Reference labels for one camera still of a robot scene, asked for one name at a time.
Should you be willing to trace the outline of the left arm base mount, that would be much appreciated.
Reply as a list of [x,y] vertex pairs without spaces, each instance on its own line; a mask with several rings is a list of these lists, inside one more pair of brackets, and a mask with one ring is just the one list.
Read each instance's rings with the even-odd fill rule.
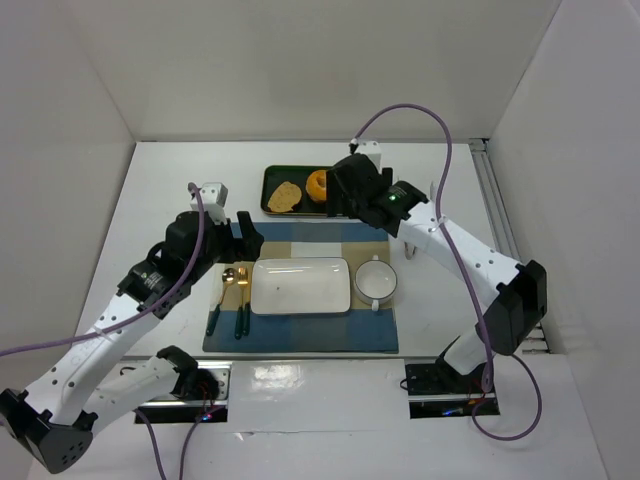
[[230,380],[229,362],[201,361],[186,387],[143,403],[139,410],[151,424],[187,424],[197,418],[204,423],[226,423]]

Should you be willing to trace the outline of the metal food tongs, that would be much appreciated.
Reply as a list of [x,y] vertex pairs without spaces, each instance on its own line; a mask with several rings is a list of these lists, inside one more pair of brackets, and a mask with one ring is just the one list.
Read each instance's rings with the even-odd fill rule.
[[410,243],[404,243],[404,256],[407,260],[411,260],[415,253],[416,253],[417,248],[410,244]]

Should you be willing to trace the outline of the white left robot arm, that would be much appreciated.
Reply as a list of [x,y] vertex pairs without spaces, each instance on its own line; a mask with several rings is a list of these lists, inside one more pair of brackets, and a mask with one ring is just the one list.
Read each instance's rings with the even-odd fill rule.
[[163,241],[134,265],[86,334],[38,380],[23,390],[1,393],[1,421],[49,473],[73,466],[94,437],[140,404],[158,395],[194,392],[203,373],[197,361],[176,346],[161,349],[130,379],[104,379],[143,336],[191,293],[216,263],[258,258],[263,236],[248,212],[232,223],[215,223],[209,214],[183,212],[169,224]]

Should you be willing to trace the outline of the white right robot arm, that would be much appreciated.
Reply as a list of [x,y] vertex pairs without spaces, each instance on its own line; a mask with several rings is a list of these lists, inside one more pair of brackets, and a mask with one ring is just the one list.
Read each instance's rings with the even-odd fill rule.
[[326,173],[327,213],[382,229],[416,247],[467,287],[475,326],[439,356],[444,377],[466,377],[482,367],[482,387],[493,386],[493,358],[511,355],[547,313],[547,273],[538,262],[507,257],[440,215],[434,202],[408,182],[392,182],[363,154]]

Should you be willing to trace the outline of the orange bagel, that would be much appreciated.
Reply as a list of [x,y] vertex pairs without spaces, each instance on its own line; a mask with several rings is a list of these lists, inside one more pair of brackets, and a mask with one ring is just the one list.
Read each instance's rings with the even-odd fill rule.
[[315,203],[325,203],[327,200],[327,171],[324,169],[313,171],[306,180],[306,193]]

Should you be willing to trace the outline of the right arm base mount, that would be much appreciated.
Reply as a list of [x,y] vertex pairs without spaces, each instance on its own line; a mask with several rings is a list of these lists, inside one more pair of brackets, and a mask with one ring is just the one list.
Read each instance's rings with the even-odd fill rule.
[[480,416],[500,413],[495,388],[482,390],[484,366],[466,376],[438,362],[406,363],[399,386],[408,395],[411,419],[470,417],[478,406]]

